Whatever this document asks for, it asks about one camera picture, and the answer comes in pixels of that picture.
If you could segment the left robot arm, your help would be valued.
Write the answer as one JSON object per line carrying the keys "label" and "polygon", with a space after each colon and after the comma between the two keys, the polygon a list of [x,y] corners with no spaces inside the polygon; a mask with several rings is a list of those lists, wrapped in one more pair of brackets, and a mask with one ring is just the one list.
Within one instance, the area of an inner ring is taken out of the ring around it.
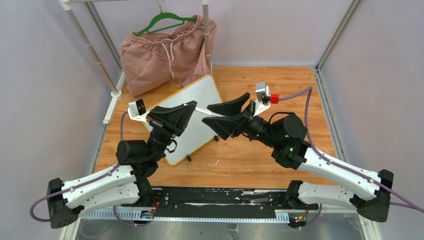
{"label": "left robot arm", "polygon": [[175,145],[192,117],[197,102],[174,107],[156,106],[147,110],[142,99],[129,103],[127,114],[152,129],[147,140],[121,140],[116,149],[117,164],[88,176],[62,181],[55,178],[47,188],[48,222],[52,229],[74,223],[79,217],[98,209],[153,201],[148,177],[158,169],[158,161],[173,153]]}

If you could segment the white blue whiteboard marker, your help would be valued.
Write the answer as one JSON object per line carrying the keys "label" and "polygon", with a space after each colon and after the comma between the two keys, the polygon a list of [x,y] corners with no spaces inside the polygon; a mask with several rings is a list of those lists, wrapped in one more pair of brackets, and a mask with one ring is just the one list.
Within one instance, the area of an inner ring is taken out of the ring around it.
{"label": "white blue whiteboard marker", "polygon": [[195,110],[197,112],[199,112],[199,113],[206,114],[208,116],[212,116],[212,117],[223,117],[222,114],[215,113],[215,112],[210,111],[208,109],[203,109],[203,108],[200,108],[200,107],[196,107]]}

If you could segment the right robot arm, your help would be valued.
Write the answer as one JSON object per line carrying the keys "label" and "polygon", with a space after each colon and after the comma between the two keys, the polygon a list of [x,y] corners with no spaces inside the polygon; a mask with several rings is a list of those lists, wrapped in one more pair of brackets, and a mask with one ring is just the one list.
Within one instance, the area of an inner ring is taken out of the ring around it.
{"label": "right robot arm", "polygon": [[355,210],[360,216],[379,223],[388,219],[394,174],[355,167],[318,150],[306,141],[308,128],[293,112],[280,112],[280,118],[265,120],[260,113],[270,103],[250,100],[250,94],[207,106],[203,123],[223,140],[243,135],[272,149],[271,157],[287,169],[313,173],[332,185],[292,180],[285,201],[292,209],[324,204]]}

